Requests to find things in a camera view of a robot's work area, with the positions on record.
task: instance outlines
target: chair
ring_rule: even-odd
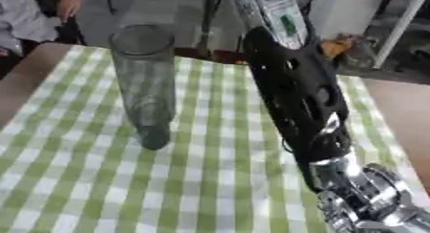
[[[116,9],[113,7],[112,0],[107,0],[107,7],[111,14],[116,13]]]

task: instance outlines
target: cable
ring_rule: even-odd
[[[282,148],[290,153],[293,153],[293,151],[291,150],[290,146],[288,145],[287,141],[285,141],[285,139],[282,139]]]
[[[309,12],[311,12],[311,7],[312,7],[313,1],[314,0],[308,0],[306,2],[306,4],[300,8],[301,13],[306,14],[306,15],[309,14]]]

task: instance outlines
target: glass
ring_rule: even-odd
[[[109,43],[124,107],[140,143],[161,149],[170,141],[175,116],[174,37],[157,25],[131,25]]]

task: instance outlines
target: robotic arm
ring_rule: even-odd
[[[261,97],[326,222],[340,233],[430,232],[430,214],[412,203],[396,174],[357,163],[334,69],[296,0],[233,1]]]

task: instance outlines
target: green and white checkered cloth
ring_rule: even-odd
[[[177,58],[172,142],[142,150],[110,53],[75,46],[0,133],[0,232],[325,232],[249,70]],[[341,77],[363,162],[428,198],[358,78]]]

